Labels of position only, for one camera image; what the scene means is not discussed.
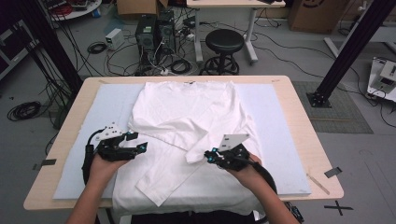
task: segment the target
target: electronic device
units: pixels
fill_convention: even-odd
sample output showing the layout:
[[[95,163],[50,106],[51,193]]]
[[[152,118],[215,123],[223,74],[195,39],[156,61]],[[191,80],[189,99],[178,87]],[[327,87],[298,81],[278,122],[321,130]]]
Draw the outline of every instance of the electronic device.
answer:
[[[158,18],[158,28],[163,42],[163,54],[176,53],[174,11],[162,11]]]
[[[390,93],[396,87],[396,63],[387,61],[380,74],[375,76],[371,87],[384,93]]]
[[[161,41],[156,24],[157,15],[155,14],[143,14],[137,24],[134,34],[142,65],[152,65],[160,60]]]
[[[106,42],[109,49],[118,49],[125,42],[122,30],[116,28],[110,32],[110,34],[106,36]]]
[[[91,140],[95,135],[97,141],[100,141],[96,149],[91,144]],[[131,141],[138,137],[138,133],[123,132],[116,124],[106,126],[102,130],[94,132],[88,139],[88,144],[85,146],[85,158],[82,165],[82,175],[84,183],[87,184],[90,178],[90,170],[95,153],[98,153],[102,159],[106,161],[129,161],[133,160],[135,156],[145,153],[148,143],[142,143],[136,147],[121,147],[120,143],[123,141]]]
[[[242,145],[246,139],[248,139],[248,134],[224,134],[219,147],[213,147],[212,150],[205,152],[207,162],[216,164],[219,168],[237,172],[251,165],[277,193],[276,183],[271,174],[258,162],[250,159],[248,150]]]

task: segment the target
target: cardboard box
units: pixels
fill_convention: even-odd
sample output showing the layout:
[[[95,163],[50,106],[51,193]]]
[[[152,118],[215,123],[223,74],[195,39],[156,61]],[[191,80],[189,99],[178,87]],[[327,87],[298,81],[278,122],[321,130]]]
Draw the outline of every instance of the cardboard box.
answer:
[[[289,14],[292,31],[329,34],[350,0],[295,0]]]
[[[137,20],[142,14],[160,14],[168,0],[118,0],[119,15],[125,20]]]

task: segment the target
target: stool base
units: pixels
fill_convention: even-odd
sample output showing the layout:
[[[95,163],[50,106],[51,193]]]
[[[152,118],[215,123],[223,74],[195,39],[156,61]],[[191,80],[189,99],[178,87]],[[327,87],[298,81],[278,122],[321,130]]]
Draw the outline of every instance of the stool base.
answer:
[[[210,76],[217,76],[217,75],[238,75],[239,74],[239,65],[233,59],[233,57],[224,57],[223,66],[221,66],[221,56],[210,58],[206,61],[205,66],[201,69],[199,76],[206,72]]]

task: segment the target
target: computer tower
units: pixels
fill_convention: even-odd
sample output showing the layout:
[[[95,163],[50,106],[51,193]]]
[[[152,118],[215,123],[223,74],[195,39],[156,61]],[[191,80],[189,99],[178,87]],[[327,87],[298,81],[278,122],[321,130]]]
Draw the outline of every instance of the computer tower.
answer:
[[[162,11],[158,18],[158,28],[163,42],[163,54],[176,53],[174,11]]]
[[[158,64],[161,55],[160,37],[157,31],[157,15],[144,14],[136,27],[136,42],[142,65]]]

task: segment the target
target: wooden table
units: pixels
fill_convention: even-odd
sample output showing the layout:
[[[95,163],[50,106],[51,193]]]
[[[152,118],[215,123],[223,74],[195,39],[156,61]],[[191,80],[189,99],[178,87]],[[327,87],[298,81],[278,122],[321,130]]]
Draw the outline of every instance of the wooden table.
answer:
[[[308,196],[282,196],[283,201],[299,201],[314,199],[339,199],[344,191],[336,176],[327,178],[324,173],[330,169],[329,159],[320,144],[308,116],[295,92],[290,80],[285,76],[215,76],[215,77],[90,77],[78,93],[76,101],[56,138],[47,160],[56,159],[54,165],[43,166],[33,184],[25,202],[27,210],[44,210],[73,208],[76,200],[53,200],[58,182],[61,178],[64,163],[70,148],[78,137],[78,131],[83,123],[96,93],[102,84],[134,84],[161,81],[229,81],[235,83],[272,84],[283,109],[290,134],[297,148],[305,171],[309,174],[309,184],[312,193]],[[111,207],[111,200],[102,200],[102,207]]]
[[[195,47],[195,58],[196,62],[201,63],[204,58],[202,55],[201,49],[201,39],[199,35],[199,24],[201,20],[200,9],[209,10],[208,13],[213,15],[223,16],[223,12],[225,9],[232,9],[233,11],[230,13],[231,15],[223,16],[222,20],[226,21],[235,21],[235,18],[238,17],[237,11],[235,8],[249,8],[249,15],[247,21],[249,22],[247,33],[245,36],[245,46],[247,47],[247,51],[250,57],[250,63],[256,63],[259,59],[257,58],[256,52],[251,45],[250,39],[253,33],[254,20],[256,18],[257,9],[264,7],[284,7],[285,2],[274,2],[273,4],[265,4],[263,2],[259,2],[257,0],[187,0],[187,6],[195,9],[195,39],[194,39],[194,47]]]

